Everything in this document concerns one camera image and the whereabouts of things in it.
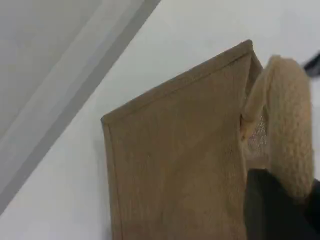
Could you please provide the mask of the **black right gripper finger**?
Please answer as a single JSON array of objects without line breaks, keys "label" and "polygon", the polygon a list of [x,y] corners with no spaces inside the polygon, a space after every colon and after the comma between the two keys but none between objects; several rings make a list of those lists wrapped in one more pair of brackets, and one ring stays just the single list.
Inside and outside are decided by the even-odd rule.
[{"label": "black right gripper finger", "polygon": [[318,51],[312,58],[303,64],[303,69],[309,77],[320,76],[320,52]]}]

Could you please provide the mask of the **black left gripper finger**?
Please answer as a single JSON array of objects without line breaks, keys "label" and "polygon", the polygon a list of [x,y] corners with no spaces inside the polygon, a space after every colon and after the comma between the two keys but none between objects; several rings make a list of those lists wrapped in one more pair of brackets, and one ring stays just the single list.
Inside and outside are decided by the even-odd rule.
[{"label": "black left gripper finger", "polygon": [[297,203],[266,169],[247,173],[244,224],[248,240],[308,240],[304,205]]},{"label": "black left gripper finger", "polygon": [[307,198],[305,218],[315,232],[315,239],[320,239],[320,181],[314,179],[311,193]]}]

